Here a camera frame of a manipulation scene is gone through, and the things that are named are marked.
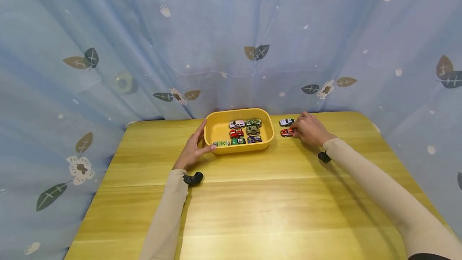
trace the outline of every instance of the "left hand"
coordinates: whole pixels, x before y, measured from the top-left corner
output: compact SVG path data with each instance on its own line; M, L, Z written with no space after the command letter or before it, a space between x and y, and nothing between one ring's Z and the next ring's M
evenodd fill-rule
M189 137L188 141L186 141L186 145L178 157L178 160L176 160L172 170L187 170L197 162L201 155L210 153L217 148L215 145L206 146L204 148L197 147L198 142L204 136L204 127L206 123L207 120L204 120L197 128L196 132Z

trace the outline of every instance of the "right hand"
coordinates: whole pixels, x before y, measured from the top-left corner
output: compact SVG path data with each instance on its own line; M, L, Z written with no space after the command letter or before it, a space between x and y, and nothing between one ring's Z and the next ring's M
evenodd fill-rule
M290 127L291 129L296 129L294 130L294 138L298 138L308 145L322 147L325 142L337 138L337 136L328 132L314 115L307 112L299 115L297 121Z

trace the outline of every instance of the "beige sleeve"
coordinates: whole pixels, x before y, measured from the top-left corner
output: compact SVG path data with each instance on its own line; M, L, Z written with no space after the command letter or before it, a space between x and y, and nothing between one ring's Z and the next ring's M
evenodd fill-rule
M462 245L416 198L339 138L323 145L326 153L387 214L401 234L410 257L429 253L462 259Z
M188 184L183 181L184 175L185 170L170 171L164 194L147 232L140 260L174 259L181 213L188 196Z

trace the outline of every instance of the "white toy car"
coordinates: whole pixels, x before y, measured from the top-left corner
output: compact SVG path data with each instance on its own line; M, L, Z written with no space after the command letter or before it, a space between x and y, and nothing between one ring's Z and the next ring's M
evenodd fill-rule
M245 127L245 122L243 120L235 120L230 122L230 129L237 129Z
M295 123L293 118L284 118L279 121L280 126L291 126L293 123Z

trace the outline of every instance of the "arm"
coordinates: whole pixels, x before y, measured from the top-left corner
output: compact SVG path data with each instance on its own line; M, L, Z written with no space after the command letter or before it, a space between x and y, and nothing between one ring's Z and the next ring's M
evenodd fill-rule
M293 128L298 129L296 138L325 148L329 157L385 212L401 234L408 257L429 253L461 259L462 245L437 218L389 175L329 133L317 118L305 112Z
M140 260L173 260L180 233L181 213L188 196L188 184L183 181L186 170L194 165L198 158L215 150L215 146L198 148L203 137L206 121L192 134L168 174L164 194L143 244Z

